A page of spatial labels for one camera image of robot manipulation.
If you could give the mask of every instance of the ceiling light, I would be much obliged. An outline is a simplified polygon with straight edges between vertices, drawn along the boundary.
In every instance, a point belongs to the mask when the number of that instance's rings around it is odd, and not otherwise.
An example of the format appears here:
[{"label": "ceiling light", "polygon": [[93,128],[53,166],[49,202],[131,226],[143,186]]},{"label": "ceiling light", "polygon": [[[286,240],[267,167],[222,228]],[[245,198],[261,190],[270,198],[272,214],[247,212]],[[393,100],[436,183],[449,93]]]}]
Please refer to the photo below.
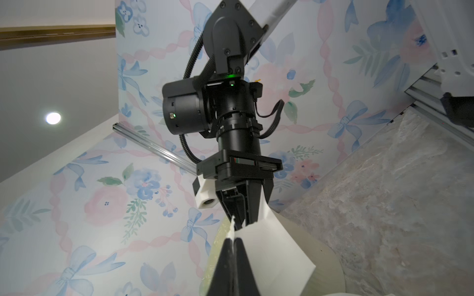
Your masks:
[{"label": "ceiling light", "polygon": [[59,113],[52,112],[46,115],[46,122],[51,125],[55,125],[60,121],[61,121],[61,115],[59,115]]}]

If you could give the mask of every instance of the white plastic mount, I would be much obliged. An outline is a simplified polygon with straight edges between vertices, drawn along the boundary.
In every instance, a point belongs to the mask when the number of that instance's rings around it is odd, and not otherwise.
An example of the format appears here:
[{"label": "white plastic mount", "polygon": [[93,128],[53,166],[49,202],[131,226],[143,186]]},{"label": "white plastic mount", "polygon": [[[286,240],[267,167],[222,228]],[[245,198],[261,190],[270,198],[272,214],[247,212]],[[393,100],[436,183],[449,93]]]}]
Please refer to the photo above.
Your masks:
[{"label": "white plastic mount", "polygon": [[204,179],[202,175],[198,176],[199,190],[194,199],[198,209],[208,209],[219,203],[216,195],[216,180]]}]

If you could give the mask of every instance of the floral wallpaper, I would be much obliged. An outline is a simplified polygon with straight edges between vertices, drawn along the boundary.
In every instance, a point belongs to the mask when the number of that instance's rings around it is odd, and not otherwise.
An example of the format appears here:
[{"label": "floral wallpaper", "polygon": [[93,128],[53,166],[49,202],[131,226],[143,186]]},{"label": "floral wallpaper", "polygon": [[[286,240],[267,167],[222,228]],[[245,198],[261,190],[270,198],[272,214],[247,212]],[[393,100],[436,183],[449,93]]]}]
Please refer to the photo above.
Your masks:
[{"label": "floral wallpaper", "polygon": [[[115,2],[120,122],[178,155],[161,89],[182,77],[219,2]],[[202,51],[193,75],[207,60]],[[412,102],[403,91],[434,63],[407,0],[297,1],[245,67],[245,80],[264,86],[260,113],[285,102],[280,125],[261,140],[262,154],[284,164],[270,206],[288,206],[395,118]],[[267,128],[272,119],[258,120]],[[187,139],[202,159],[218,150],[215,139]]]},{"label": "floral wallpaper", "polygon": [[194,178],[111,134],[0,211],[0,295],[198,295],[225,214]]}]

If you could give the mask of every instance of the marble surface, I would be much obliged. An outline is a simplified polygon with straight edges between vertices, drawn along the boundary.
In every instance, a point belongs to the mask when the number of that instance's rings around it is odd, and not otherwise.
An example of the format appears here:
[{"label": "marble surface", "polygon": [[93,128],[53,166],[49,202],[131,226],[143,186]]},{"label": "marble surface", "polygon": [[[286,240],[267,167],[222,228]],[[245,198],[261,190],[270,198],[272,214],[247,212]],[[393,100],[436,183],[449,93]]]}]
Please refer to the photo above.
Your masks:
[{"label": "marble surface", "polygon": [[474,293],[474,153],[411,111],[281,215],[339,256],[360,295]]}]

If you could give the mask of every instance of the ceiling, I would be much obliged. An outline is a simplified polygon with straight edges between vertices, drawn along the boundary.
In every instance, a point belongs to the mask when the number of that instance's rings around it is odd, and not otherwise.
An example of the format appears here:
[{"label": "ceiling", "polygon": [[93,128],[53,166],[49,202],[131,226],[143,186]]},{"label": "ceiling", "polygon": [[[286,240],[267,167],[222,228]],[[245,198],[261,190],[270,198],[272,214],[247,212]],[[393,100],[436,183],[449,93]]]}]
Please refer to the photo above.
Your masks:
[{"label": "ceiling", "polygon": [[115,38],[3,50],[0,65],[0,182],[118,111]]}]

